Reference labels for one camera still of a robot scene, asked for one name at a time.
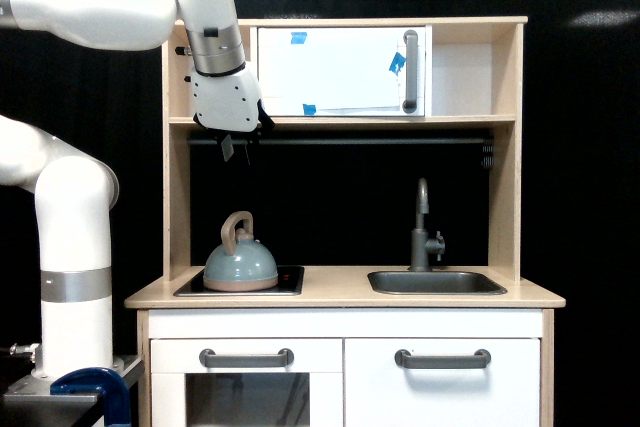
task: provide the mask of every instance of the microwave handle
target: microwave handle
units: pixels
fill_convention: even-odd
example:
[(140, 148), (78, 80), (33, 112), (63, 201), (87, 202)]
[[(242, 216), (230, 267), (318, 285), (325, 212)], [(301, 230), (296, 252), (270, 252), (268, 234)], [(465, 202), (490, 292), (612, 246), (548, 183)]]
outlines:
[(407, 44), (407, 94), (402, 109), (410, 114), (418, 108), (418, 33), (407, 30), (404, 42)]
[(277, 354), (218, 355), (212, 349), (204, 349), (200, 352), (200, 363), (207, 369), (287, 367), (293, 363), (293, 351), (282, 349)]

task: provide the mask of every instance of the black stovetop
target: black stovetop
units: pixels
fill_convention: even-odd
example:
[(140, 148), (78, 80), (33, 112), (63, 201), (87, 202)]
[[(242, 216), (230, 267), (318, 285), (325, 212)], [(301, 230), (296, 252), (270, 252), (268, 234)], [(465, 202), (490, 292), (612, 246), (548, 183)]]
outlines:
[(204, 270), (184, 284), (173, 295), (176, 297), (215, 297), (227, 295), (298, 295), (302, 291), (304, 267), (284, 265), (278, 267), (278, 283), (274, 287), (251, 292), (222, 292), (204, 286)]

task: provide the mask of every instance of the kettle handle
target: kettle handle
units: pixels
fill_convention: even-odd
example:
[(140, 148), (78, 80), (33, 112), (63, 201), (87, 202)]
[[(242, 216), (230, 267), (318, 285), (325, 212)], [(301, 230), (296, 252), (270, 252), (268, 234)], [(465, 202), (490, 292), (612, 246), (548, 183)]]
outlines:
[(224, 253), (227, 255), (234, 255), (236, 253), (236, 224), (241, 220), (244, 221), (243, 228), (247, 234), (253, 235), (253, 215), (246, 210), (240, 210), (234, 212), (225, 220), (220, 230), (220, 237), (222, 238), (222, 245), (224, 246)]

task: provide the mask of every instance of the silver metal band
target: silver metal band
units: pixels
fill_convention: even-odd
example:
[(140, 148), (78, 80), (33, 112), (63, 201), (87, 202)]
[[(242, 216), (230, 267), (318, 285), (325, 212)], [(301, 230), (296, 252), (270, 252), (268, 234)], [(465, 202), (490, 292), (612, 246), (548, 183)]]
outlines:
[(41, 271), (41, 298), (45, 302), (87, 302), (111, 295), (111, 267), (82, 272)]
[(9, 0), (0, 0), (0, 27), (18, 28), (16, 19), (13, 18), (11, 2)]
[(244, 49), (237, 25), (217, 30), (217, 36), (187, 31), (193, 63), (202, 75), (221, 75), (244, 64)]

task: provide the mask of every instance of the wooden countertop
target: wooden countertop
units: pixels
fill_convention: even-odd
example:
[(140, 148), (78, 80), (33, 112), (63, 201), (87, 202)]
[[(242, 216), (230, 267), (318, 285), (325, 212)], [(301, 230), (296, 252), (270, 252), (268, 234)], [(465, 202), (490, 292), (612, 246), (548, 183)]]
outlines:
[(472, 307), (545, 308), (565, 306), (565, 300), (521, 279), (513, 281), (487, 267), (447, 267), (479, 272), (507, 289), (501, 295), (395, 295), (375, 292), (367, 274), (406, 270), (406, 266), (305, 266), (300, 295), (233, 295), (175, 297), (173, 293), (203, 267), (191, 267), (170, 282), (162, 278), (125, 300), (131, 309), (301, 308), (301, 307)]

